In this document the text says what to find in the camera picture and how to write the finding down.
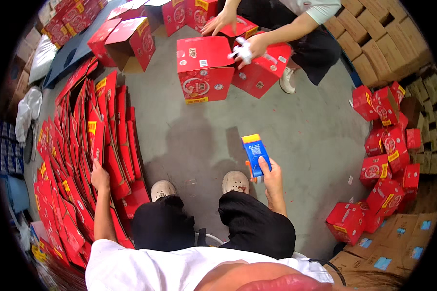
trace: person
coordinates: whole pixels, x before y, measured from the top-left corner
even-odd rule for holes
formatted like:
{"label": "person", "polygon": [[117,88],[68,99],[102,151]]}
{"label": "person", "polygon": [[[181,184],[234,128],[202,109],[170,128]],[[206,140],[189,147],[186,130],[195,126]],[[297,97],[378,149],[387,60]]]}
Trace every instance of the person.
{"label": "person", "polygon": [[117,243],[110,215],[110,179],[97,160],[91,183],[97,190],[94,237],[86,284],[94,290],[345,290],[318,262],[294,253],[295,230],[287,218],[279,165],[264,158],[268,206],[249,194],[238,171],[225,175],[218,212],[230,230],[221,247],[194,246],[194,218],[183,211],[173,185],[159,181],[152,202],[132,221],[134,249]]}
{"label": "person", "polygon": [[[290,84],[294,72],[303,69],[309,80],[318,85],[322,78],[340,58],[342,49],[337,41],[322,28],[321,24],[340,9],[340,0],[226,0],[217,17],[201,30],[203,35],[212,36],[225,26],[231,25],[236,32],[236,15],[271,29],[269,32],[248,38],[252,57],[260,57],[268,45],[288,42],[295,54],[292,55],[280,78],[281,88],[289,94],[295,92]],[[238,69],[245,66],[241,62]]]}

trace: white t-shirt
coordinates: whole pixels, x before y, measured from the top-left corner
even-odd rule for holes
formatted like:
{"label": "white t-shirt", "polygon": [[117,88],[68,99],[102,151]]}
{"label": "white t-shirt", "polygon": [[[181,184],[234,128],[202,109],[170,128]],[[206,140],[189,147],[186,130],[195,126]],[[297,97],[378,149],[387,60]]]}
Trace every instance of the white t-shirt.
{"label": "white t-shirt", "polygon": [[333,283],[327,270],[308,258],[276,260],[264,255],[214,247],[179,251],[126,249],[114,241],[99,239],[92,245],[86,269],[89,291],[156,290],[193,291],[204,276],[224,262],[280,263],[320,282]]}
{"label": "white t-shirt", "polygon": [[317,24],[323,24],[340,9],[340,0],[280,0],[296,15],[307,12]]}

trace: white plastic bag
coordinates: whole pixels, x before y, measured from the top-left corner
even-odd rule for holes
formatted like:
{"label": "white plastic bag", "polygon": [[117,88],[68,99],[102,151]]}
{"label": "white plastic bag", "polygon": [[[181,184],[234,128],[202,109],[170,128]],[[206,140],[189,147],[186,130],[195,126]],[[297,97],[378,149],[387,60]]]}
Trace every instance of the white plastic bag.
{"label": "white plastic bag", "polygon": [[58,49],[55,44],[53,44],[48,36],[44,34],[41,37],[41,41],[39,42],[34,55],[31,71],[29,72],[28,84],[42,79],[47,75],[57,51]]}
{"label": "white plastic bag", "polygon": [[19,143],[23,144],[26,142],[31,120],[39,118],[41,103],[42,93],[37,86],[29,89],[24,98],[18,103],[15,134]]}

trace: white sneaker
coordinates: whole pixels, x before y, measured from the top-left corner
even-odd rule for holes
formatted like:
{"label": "white sneaker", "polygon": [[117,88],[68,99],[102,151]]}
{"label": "white sneaker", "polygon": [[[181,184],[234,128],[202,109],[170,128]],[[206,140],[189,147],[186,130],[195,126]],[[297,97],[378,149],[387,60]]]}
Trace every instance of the white sneaker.
{"label": "white sneaker", "polygon": [[280,87],[288,94],[293,94],[295,91],[295,88],[290,84],[290,78],[293,75],[293,73],[294,73],[293,69],[290,69],[289,67],[285,67],[285,70],[283,71],[283,75],[280,78]]}
{"label": "white sneaker", "polygon": [[249,180],[245,174],[239,171],[231,171],[223,177],[222,194],[232,190],[249,194]]}
{"label": "white sneaker", "polygon": [[167,180],[158,181],[152,186],[151,198],[152,202],[157,201],[160,197],[176,195],[175,187]]}

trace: black pants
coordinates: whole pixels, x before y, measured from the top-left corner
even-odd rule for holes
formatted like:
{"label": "black pants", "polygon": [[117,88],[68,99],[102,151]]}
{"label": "black pants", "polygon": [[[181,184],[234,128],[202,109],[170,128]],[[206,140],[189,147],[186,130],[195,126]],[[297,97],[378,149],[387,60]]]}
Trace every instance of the black pants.
{"label": "black pants", "polygon": [[[218,212],[230,230],[230,241],[221,247],[273,257],[293,254],[296,234],[290,220],[243,192],[230,191]],[[177,195],[141,205],[134,214],[132,232],[136,249],[176,251],[194,246],[194,217],[183,211]]]}
{"label": "black pants", "polygon": [[[219,1],[219,11],[224,4],[225,0]],[[279,0],[241,0],[237,14],[271,30],[290,24],[296,18]],[[338,42],[321,27],[289,44],[295,51],[291,59],[301,66],[314,85],[320,83],[342,52]]]}

